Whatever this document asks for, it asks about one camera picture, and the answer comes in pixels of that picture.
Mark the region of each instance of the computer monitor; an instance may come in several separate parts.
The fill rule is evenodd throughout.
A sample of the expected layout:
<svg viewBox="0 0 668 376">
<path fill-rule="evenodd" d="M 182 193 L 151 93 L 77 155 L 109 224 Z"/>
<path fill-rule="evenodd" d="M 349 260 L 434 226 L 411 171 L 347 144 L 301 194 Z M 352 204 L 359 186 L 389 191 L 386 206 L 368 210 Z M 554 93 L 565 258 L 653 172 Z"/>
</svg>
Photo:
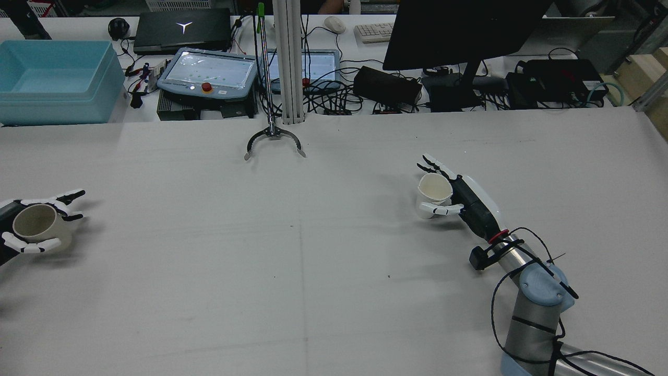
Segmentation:
<svg viewBox="0 0 668 376">
<path fill-rule="evenodd" d="M 473 79 L 482 60 L 517 52 L 552 0 L 402 0 L 384 70 L 466 63 L 447 94 L 458 108 L 479 103 Z"/>
</svg>

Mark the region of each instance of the paper cup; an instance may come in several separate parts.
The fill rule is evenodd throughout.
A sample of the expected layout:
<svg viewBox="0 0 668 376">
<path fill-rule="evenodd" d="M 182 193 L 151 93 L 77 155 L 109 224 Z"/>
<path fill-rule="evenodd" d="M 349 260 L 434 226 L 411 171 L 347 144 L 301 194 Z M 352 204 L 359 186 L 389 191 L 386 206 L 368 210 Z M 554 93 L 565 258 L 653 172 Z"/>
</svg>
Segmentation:
<svg viewBox="0 0 668 376">
<path fill-rule="evenodd" d="M 449 204 L 447 200 L 452 196 L 452 186 L 445 176 L 437 173 L 428 173 L 420 179 L 417 185 L 417 198 L 415 199 L 415 210 L 417 216 L 422 219 L 429 219 L 434 216 L 433 213 L 420 209 L 423 202 L 433 203 L 434 205 Z"/>
<path fill-rule="evenodd" d="M 63 218 L 51 205 L 38 203 L 21 211 L 12 223 L 14 233 L 29 243 L 58 238 L 60 246 L 51 250 L 64 250 L 72 243 L 72 233 Z"/>
</svg>

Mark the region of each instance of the laptop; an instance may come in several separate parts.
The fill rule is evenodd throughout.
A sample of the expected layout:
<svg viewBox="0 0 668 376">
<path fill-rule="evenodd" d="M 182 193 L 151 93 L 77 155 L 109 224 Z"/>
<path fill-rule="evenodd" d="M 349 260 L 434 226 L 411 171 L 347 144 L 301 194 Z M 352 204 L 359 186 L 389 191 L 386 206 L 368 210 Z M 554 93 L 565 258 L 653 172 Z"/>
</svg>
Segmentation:
<svg viewBox="0 0 668 376">
<path fill-rule="evenodd" d="M 554 48 L 577 51 L 614 17 L 549 17 L 542 18 L 519 51 L 511 56 L 547 55 Z M 567 50 L 554 50 L 550 55 L 567 55 Z"/>
<path fill-rule="evenodd" d="M 173 55 L 181 47 L 227 50 L 231 43 L 230 9 L 146 12 L 139 15 L 134 53 Z"/>
</svg>

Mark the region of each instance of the white table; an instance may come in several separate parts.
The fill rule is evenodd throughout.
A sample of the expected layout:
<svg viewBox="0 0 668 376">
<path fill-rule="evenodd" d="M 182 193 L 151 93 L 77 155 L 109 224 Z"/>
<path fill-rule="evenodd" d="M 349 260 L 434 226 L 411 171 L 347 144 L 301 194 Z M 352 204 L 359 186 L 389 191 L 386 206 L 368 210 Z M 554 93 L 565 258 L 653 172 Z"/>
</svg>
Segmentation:
<svg viewBox="0 0 668 376">
<path fill-rule="evenodd" d="M 70 251 L 0 268 L 2 374 L 498 375 L 503 271 L 471 269 L 457 217 L 414 214 L 422 153 L 566 252 L 567 343 L 668 369 L 668 145 L 643 114 L 310 116 L 306 159 L 262 140 L 244 162 L 262 127 L 0 128 L 2 197 L 88 192 Z"/>
</svg>

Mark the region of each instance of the black box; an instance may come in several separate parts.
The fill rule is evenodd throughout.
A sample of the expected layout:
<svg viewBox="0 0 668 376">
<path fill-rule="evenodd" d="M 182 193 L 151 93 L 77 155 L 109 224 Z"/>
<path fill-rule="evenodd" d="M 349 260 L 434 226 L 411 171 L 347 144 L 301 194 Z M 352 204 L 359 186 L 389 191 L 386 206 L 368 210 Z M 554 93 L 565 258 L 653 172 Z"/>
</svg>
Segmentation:
<svg viewBox="0 0 668 376">
<path fill-rule="evenodd" d="M 385 72 L 363 66 L 355 76 L 353 93 L 386 106 L 396 107 L 401 103 L 415 105 L 422 85 L 415 81 L 392 76 Z"/>
<path fill-rule="evenodd" d="M 522 73 L 533 77 L 542 87 L 533 95 L 539 102 L 579 102 L 587 100 L 589 92 L 603 80 L 589 60 L 529 60 L 520 63 Z M 599 86 L 591 100 L 602 100 L 608 94 Z"/>
</svg>

